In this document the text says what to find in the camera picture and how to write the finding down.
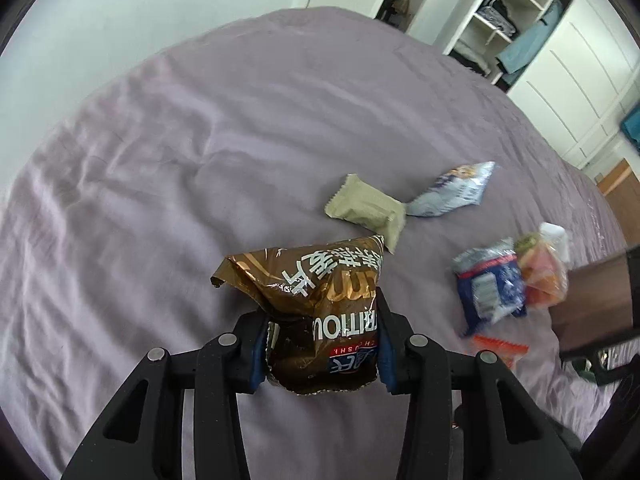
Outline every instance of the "plastic bag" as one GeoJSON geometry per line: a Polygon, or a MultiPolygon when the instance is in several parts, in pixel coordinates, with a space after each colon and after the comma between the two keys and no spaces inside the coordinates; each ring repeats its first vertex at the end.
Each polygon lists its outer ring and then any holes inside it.
{"type": "Polygon", "coordinates": [[[541,238],[551,245],[558,253],[558,257],[567,267],[571,267],[571,236],[564,227],[542,222],[538,228],[541,238]]]}
{"type": "Polygon", "coordinates": [[[472,335],[484,324],[513,314],[525,316],[524,282],[518,268],[513,239],[487,248],[473,248],[453,259],[458,294],[472,335]]]}
{"type": "Polygon", "coordinates": [[[542,234],[530,233],[517,241],[518,265],[529,308],[549,308],[564,301],[569,283],[560,254],[542,234]]]}
{"type": "Polygon", "coordinates": [[[507,365],[507,368],[512,370],[516,363],[529,351],[527,345],[510,343],[484,335],[475,335],[472,341],[478,352],[482,350],[494,352],[507,365]]]}
{"type": "Polygon", "coordinates": [[[410,216],[440,216],[464,205],[478,205],[495,162],[458,166],[438,177],[418,198],[406,204],[410,216]]]}
{"type": "Polygon", "coordinates": [[[347,175],[344,184],[324,206],[324,212],[331,218],[340,218],[382,235],[391,254],[404,228],[404,204],[361,181],[355,173],[347,175]]]}

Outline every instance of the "orange packaging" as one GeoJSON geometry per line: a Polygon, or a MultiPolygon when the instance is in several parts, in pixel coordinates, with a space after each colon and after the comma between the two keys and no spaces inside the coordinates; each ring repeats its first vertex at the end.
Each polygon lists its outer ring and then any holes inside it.
{"type": "Polygon", "coordinates": [[[479,352],[482,350],[490,350],[495,353],[510,369],[513,369],[515,364],[529,351],[529,347],[527,345],[510,343],[508,341],[503,341],[502,339],[494,339],[493,337],[487,337],[484,335],[476,334],[473,336],[472,341],[479,352]]]}
{"type": "Polygon", "coordinates": [[[516,252],[527,308],[549,308],[564,301],[569,287],[566,266],[557,251],[534,234],[521,238],[516,252]]]}

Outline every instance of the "beige snack package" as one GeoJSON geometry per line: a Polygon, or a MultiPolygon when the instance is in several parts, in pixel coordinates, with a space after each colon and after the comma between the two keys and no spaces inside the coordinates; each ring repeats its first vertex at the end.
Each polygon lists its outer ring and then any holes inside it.
{"type": "Polygon", "coordinates": [[[404,204],[361,181],[355,173],[347,175],[324,212],[382,235],[391,254],[404,228],[404,204]]]}

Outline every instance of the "hanging clothes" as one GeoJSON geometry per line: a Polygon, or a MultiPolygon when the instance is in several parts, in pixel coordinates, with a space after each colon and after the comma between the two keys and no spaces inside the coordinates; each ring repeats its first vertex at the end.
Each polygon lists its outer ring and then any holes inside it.
{"type": "Polygon", "coordinates": [[[513,84],[520,75],[520,71],[533,61],[560,21],[562,10],[560,0],[553,0],[542,19],[521,33],[513,43],[496,56],[501,67],[504,68],[505,74],[502,78],[507,83],[513,84]]]}

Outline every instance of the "wrapped snack bar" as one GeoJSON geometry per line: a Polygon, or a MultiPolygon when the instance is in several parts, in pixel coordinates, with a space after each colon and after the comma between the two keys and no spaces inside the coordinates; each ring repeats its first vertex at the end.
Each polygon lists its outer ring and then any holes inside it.
{"type": "Polygon", "coordinates": [[[356,390],[375,380],[376,284],[383,237],[226,256],[211,283],[228,283],[271,317],[271,377],[298,394],[356,390]]]}
{"type": "Polygon", "coordinates": [[[404,204],[361,181],[355,173],[347,175],[324,212],[382,235],[391,254],[404,228],[404,204]]]}

